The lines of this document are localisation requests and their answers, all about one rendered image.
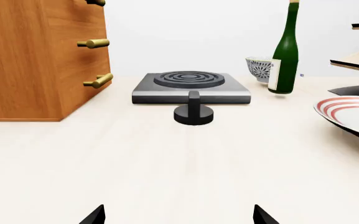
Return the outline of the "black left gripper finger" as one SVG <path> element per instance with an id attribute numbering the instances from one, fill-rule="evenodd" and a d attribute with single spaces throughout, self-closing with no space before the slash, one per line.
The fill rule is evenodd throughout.
<path id="1" fill-rule="evenodd" d="M 79 224 L 105 224 L 105 208 L 104 205 L 100 205 L 94 211 L 92 211 L 84 220 Z"/>

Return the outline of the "black stove knob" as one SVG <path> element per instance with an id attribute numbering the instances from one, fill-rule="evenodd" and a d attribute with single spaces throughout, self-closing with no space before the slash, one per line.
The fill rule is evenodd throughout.
<path id="1" fill-rule="evenodd" d="M 198 91 L 190 91 L 188 103 L 174 110 L 174 120 L 180 124 L 200 126 L 211 123 L 213 119 L 213 110 L 201 104 L 200 93 Z"/>

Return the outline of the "grey single-burner stove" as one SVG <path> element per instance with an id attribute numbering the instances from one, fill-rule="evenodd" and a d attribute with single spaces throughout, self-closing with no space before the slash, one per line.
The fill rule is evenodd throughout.
<path id="1" fill-rule="evenodd" d="M 133 104 L 187 104 L 197 91 L 203 104 L 249 104 L 250 91 L 226 73 L 148 73 L 132 92 Z"/>

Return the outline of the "wooden drawer cabinet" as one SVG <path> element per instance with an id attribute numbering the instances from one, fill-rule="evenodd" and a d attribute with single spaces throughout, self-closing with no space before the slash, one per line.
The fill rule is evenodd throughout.
<path id="1" fill-rule="evenodd" d="M 111 84 L 104 7 L 85 0 L 0 0 L 0 121 L 61 121 Z"/>

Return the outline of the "white patterned bowl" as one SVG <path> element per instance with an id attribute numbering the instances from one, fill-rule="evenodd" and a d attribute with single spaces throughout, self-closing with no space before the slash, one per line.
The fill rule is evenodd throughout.
<path id="1" fill-rule="evenodd" d="M 249 72 L 258 82 L 269 83 L 272 58 L 270 57 L 246 57 Z"/>

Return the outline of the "green glass wine bottle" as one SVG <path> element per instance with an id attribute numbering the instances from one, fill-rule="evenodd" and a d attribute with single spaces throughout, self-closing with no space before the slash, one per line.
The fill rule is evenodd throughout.
<path id="1" fill-rule="evenodd" d="M 269 73 L 268 90 L 287 95 L 292 93 L 299 62 L 296 22 L 300 0 L 289 0 L 286 26 L 274 51 Z"/>

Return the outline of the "red striped white plate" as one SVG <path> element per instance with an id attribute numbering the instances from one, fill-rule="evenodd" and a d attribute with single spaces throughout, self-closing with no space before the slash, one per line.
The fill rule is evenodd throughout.
<path id="1" fill-rule="evenodd" d="M 336 96 L 314 104 L 315 111 L 330 123 L 359 138 L 359 96 Z"/>

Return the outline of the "black plate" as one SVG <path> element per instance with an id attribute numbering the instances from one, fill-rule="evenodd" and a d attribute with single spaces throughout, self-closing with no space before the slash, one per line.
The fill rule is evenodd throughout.
<path id="1" fill-rule="evenodd" d="M 359 85 L 331 89 L 329 92 L 338 96 L 359 96 Z"/>

